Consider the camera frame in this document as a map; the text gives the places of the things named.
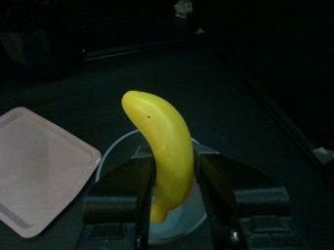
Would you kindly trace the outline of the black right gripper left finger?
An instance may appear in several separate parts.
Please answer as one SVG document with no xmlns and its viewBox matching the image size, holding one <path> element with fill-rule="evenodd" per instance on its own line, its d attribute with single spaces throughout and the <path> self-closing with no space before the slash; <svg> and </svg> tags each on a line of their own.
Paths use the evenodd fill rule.
<svg viewBox="0 0 334 250">
<path fill-rule="evenodd" d="M 147 250 L 155 163 L 148 149 L 93 184 L 76 250 Z"/>
</svg>

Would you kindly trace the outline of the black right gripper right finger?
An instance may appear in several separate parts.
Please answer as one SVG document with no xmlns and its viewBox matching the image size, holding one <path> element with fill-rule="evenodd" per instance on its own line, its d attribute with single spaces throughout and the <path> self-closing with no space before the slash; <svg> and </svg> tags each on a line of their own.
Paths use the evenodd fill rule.
<svg viewBox="0 0 334 250">
<path fill-rule="evenodd" d="M 208 146 L 195 146 L 195 180 L 214 250 L 310 250 L 283 185 Z"/>
</svg>

